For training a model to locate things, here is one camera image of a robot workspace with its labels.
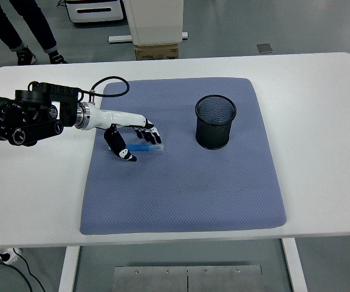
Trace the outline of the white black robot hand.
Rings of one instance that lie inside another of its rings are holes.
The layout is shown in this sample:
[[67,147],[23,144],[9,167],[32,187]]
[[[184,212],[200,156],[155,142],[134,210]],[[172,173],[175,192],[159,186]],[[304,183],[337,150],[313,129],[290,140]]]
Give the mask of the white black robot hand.
[[89,104],[89,118],[85,120],[84,130],[100,128],[104,130],[104,139],[117,157],[136,162],[137,158],[127,148],[118,128],[132,128],[139,139],[144,139],[153,145],[161,144],[160,134],[153,123],[145,116],[121,111],[102,110]]

